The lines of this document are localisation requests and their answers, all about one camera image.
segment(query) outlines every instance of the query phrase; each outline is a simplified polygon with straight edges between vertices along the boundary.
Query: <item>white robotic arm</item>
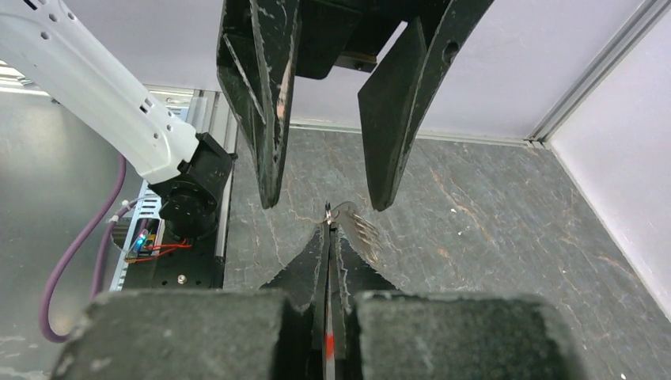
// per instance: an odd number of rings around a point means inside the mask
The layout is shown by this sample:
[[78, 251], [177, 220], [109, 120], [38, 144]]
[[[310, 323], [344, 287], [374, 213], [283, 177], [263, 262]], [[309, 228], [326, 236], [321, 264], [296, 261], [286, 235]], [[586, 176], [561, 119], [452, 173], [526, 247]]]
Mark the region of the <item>white robotic arm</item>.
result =
[[109, 141], [150, 184], [179, 174], [198, 146], [60, 0], [2, 0], [0, 57]]
[[125, 156], [163, 199], [173, 232], [192, 238], [216, 227], [231, 157], [173, 116], [62, 0], [0, 0], [0, 59]]

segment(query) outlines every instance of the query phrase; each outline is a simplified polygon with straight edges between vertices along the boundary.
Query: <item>purple cable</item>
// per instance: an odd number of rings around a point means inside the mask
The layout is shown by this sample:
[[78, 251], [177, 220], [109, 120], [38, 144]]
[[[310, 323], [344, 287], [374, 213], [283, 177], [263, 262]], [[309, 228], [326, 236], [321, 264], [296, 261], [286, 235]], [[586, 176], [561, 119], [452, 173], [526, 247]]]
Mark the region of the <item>purple cable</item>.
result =
[[[57, 334], [51, 328], [51, 324], [49, 323], [49, 304], [51, 303], [51, 297], [54, 295], [54, 289], [56, 288], [56, 284], [59, 282], [59, 279], [63, 274], [63, 271], [65, 271], [65, 268], [70, 263], [70, 260], [72, 260], [74, 254], [77, 252], [79, 247], [81, 247], [82, 244], [84, 243], [84, 240], [86, 240], [86, 238], [91, 234], [93, 229], [96, 228], [98, 223], [100, 223], [102, 218], [105, 216], [105, 214], [107, 214], [109, 209], [114, 204], [114, 200], [116, 199], [117, 196], [119, 196], [119, 193], [121, 192], [121, 187], [123, 186], [123, 180], [125, 179], [125, 177], [126, 177], [126, 159], [121, 154], [119, 154], [119, 172], [117, 173], [116, 183], [114, 184], [114, 188], [112, 189], [112, 194], [110, 194], [109, 198], [105, 200], [102, 207], [93, 216], [89, 224], [87, 224], [84, 227], [84, 230], [82, 230], [79, 233], [79, 235], [74, 239], [72, 244], [70, 244], [70, 246], [67, 248], [63, 256], [60, 258], [59, 262], [56, 264], [54, 271], [49, 276], [47, 283], [44, 285], [44, 293], [42, 294], [42, 302], [40, 303], [39, 324], [42, 335], [44, 335], [44, 337], [51, 342], [62, 343], [66, 341], [67, 337], [70, 335], [69, 333], [66, 335]], [[126, 212], [127, 208], [124, 208], [122, 211], [118, 212], [117, 215], [121, 217], [121, 215], [125, 214]], [[115, 223], [113, 222], [109, 223], [108, 228], [105, 231], [105, 234], [103, 235], [103, 242], [101, 242], [100, 249], [98, 250], [98, 258], [96, 260], [96, 270], [93, 273], [90, 298], [95, 297], [95, 295], [100, 290], [100, 285], [102, 283], [103, 272], [104, 272], [104, 258], [107, 253], [107, 242], [109, 240], [109, 234], [112, 232], [112, 228], [114, 228], [114, 225]]]
[[146, 228], [147, 224], [149, 224], [149, 219], [146, 219], [146, 218], [142, 219], [142, 221], [140, 222], [140, 228], [138, 228], [139, 234], [142, 233], [142, 231]]

